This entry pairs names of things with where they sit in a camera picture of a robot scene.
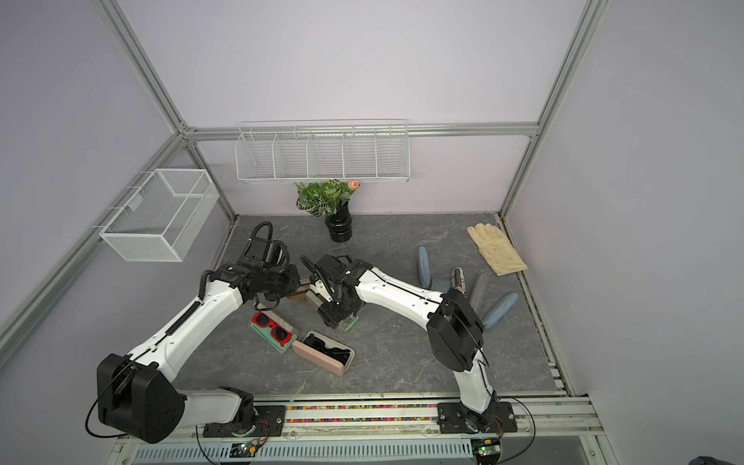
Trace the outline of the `grey case mint lining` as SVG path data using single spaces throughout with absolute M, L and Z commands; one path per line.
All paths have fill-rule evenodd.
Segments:
M 305 296 L 308 301 L 316 308 L 324 323 L 338 333 L 345 333 L 349 331 L 358 323 L 358 320 L 360 319 L 357 315 L 350 315 L 342 319 L 340 323 L 334 326 L 332 324 L 331 318 L 329 316 L 326 316 L 322 312 L 322 305 L 325 303 L 325 301 L 313 291 L 307 291 L 305 293 Z

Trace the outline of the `light blue case white sunglasses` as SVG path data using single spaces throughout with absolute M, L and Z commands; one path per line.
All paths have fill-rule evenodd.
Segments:
M 425 289 L 431 288 L 432 277 L 428 251 L 425 246 L 418 248 L 418 278 L 420 286 Z

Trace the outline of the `grey fabric glasses case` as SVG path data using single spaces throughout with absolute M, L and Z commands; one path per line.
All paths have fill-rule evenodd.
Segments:
M 468 301 L 471 307 L 478 311 L 484 296 L 487 291 L 487 277 L 481 273 L 477 276 L 473 286 L 470 288 L 470 294 L 468 294 Z

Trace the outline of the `blue case orange lining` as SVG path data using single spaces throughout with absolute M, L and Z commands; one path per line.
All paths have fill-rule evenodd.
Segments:
M 503 298 L 501 298 L 501 300 L 499 300 L 486 313 L 486 317 L 482 319 L 484 328 L 491 329 L 492 327 L 494 327 L 515 306 L 518 299 L 519 299 L 519 295 L 517 293 L 509 293 L 509 294 L 506 294 Z

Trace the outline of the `plaid beige glasses case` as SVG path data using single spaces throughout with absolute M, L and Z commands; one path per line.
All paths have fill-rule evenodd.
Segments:
M 310 279 L 309 278 L 301 279 L 300 286 L 298 286 L 298 288 L 294 292 L 288 294 L 288 296 L 286 296 L 286 299 L 287 300 L 301 300 L 302 298 L 305 298 L 305 295 L 309 291 L 309 289 L 310 289 Z

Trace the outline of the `mint case blue glasses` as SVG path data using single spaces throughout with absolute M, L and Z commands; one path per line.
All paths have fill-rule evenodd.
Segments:
M 433 292 L 445 294 L 451 288 L 451 280 L 449 278 L 433 278 L 429 288 Z

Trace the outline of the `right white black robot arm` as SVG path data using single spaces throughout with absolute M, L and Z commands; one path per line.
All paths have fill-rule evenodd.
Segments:
M 484 324 L 463 292 L 441 293 L 406 283 L 362 260 L 325 255 L 317 262 L 300 257 L 310 271 L 309 292 L 324 324 L 346 327 L 367 304 L 383 307 L 424 329 L 432 354 L 453 372 L 464 427 L 505 430 L 499 400 L 490 384 L 484 354 Z

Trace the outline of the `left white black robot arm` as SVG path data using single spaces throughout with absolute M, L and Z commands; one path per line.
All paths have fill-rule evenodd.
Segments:
M 298 269 L 286 244 L 273 239 L 273 226 L 257 226 L 238 260 L 202 273 L 197 296 L 126 355 L 110 354 L 96 371 L 97 398 L 87 416 L 149 444 L 174 430 L 224 425 L 248 436 L 264 425 L 254 397 L 235 387 L 180 391 L 174 380 L 193 352 L 232 313 L 246 303 L 271 307 L 300 286 Z

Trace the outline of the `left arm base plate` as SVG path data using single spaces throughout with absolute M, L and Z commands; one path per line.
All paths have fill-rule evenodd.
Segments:
M 247 417 L 247 422 L 229 424 L 207 424 L 203 428 L 205 438 L 279 437 L 282 435 L 287 414 L 284 405 L 259 405 Z

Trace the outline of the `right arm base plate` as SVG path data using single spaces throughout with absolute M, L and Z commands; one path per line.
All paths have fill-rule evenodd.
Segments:
M 437 405 L 437 422 L 444 434 L 517 432 L 513 407 L 502 401 L 491 401 L 483 413 L 471 411 L 460 402 L 441 402 Z

